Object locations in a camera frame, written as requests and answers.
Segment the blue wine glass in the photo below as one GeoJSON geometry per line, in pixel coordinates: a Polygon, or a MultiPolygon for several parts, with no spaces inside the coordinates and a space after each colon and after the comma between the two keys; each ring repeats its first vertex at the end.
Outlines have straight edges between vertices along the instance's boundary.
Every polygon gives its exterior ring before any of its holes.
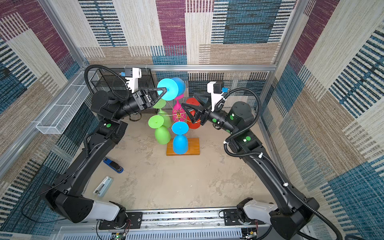
{"type": "Polygon", "coordinates": [[[189,126],[185,122],[176,122],[172,125],[172,131],[176,135],[173,140],[173,151],[178,155],[185,154],[188,149],[188,139],[185,134],[189,131],[189,126]]]}
{"type": "Polygon", "coordinates": [[[180,78],[165,78],[158,83],[157,88],[166,88],[167,91],[162,96],[162,99],[165,101],[172,101],[184,94],[186,85],[180,78]]]}

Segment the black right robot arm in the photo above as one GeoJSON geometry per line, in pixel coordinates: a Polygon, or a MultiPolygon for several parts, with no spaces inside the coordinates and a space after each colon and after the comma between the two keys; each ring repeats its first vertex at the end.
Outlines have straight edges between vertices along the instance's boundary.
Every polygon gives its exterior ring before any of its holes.
{"type": "Polygon", "coordinates": [[[252,132],[251,128],[257,123],[262,107],[259,96],[254,95],[257,104],[253,111],[250,105],[244,102],[236,102],[229,112],[222,109],[230,95],[245,90],[237,88],[221,93],[218,95],[218,101],[214,101],[216,94],[204,94],[207,102],[203,102],[200,94],[196,94],[194,97],[198,101],[197,105],[181,104],[193,123],[200,121],[204,125],[211,122],[214,127],[230,133],[223,143],[226,154],[239,158],[250,166],[276,202],[276,206],[271,210],[262,212],[261,204],[247,199],[238,205],[239,219],[246,223],[252,220],[267,223],[285,240],[290,240],[295,235],[310,240],[312,237],[302,233],[301,229],[317,216],[332,229],[338,240],[343,239],[337,227],[318,211],[320,205],[317,200],[307,198],[291,184],[252,132]]]}

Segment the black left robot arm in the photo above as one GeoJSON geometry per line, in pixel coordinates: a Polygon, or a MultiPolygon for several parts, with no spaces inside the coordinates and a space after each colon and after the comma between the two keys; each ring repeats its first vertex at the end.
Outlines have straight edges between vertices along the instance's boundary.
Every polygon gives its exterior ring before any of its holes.
{"type": "Polygon", "coordinates": [[[84,148],[68,169],[52,185],[43,185],[36,196],[48,207],[72,223],[99,220],[112,228],[122,229],[128,223],[126,208],[114,202],[100,202],[83,196],[83,190],[106,155],[120,142],[128,124],[122,119],[152,108],[167,92],[164,87],[136,89],[138,77],[117,74],[102,65],[89,65],[84,80],[92,96],[91,110],[100,118],[95,130],[87,134],[84,148]],[[89,71],[107,71],[113,79],[111,87],[94,91],[89,71]]]}

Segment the blue wine glass front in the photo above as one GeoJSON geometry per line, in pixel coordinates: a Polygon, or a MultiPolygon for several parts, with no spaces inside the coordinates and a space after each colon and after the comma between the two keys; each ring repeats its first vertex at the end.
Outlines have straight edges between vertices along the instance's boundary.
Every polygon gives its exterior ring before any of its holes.
{"type": "Polygon", "coordinates": [[[189,131],[189,126],[185,122],[176,122],[172,125],[172,131],[176,135],[173,140],[173,151],[178,155],[185,154],[188,149],[188,139],[185,134],[189,131]]]}

